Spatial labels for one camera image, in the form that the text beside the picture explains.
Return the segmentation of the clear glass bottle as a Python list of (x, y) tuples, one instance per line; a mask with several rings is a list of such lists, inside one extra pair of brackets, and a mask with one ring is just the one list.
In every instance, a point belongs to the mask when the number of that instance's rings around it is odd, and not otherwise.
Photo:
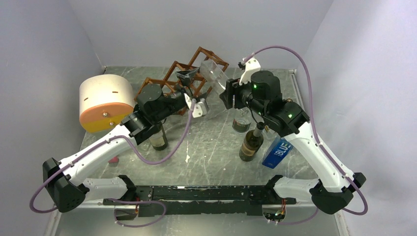
[(226, 83), (229, 77), (213, 60), (202, 61), (199, 71), (216, 94), (220, 95), (226, 90)]

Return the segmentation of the green wine bottle tan label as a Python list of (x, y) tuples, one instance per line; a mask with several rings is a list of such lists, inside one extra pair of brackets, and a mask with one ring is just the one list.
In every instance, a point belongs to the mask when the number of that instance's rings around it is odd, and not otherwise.
[(244, 137), (243, 143), (239, 150), (239, 157), (244, 162), (250, 162), (254, 159), (255, 154), (264, 142), (263, 130), (265, 124), (259, 122), (256, 127), (248, 131)]

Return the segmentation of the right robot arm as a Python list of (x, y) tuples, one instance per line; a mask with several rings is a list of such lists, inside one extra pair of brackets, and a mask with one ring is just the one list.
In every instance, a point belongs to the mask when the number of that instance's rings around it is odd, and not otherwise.
[(266, 199), (276, 204), (284, 198), (312, 202), (319, 210), (335, 214), (347, 205), (366, 182), (361, 172), (354, 173), (335, 155), (318, 134), (312, 119), (296, 102), (283, 99), (280, 81), (272, 72), (261, 70), (242, 84), (240, 79), (227, 79), (220, 94), (227, 109), (248, 108), (262, 117), (266, 126), (284, 138), (305, 158), (317, 174), (315, 179), (293, 179), (276, 176), (265, 191)]

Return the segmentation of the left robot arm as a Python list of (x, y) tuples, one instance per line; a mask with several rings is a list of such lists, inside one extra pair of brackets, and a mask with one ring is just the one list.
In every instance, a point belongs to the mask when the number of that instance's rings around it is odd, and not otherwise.
[(114, 178), (89, 178), (98, 165), (128, 150), (136, 149), (159, 131), (163, 120), (188, 108), (189, 118), (198, 118), (208, 112), (206, 94), (191, 94), (191, 80), (199, 68), (177, 71), (180, 85), (165, 95), (155, 84), (143, 87), (136, 106), (120, 124), (107, 135), (78, 153), (57, 161), (53, 158), (43, 163), (43, 188), (55, 204), (55, 209), (68, 212), (85, 201), (109, 199), (128, 205), (137, 199), (135, 184), (125, 175)]

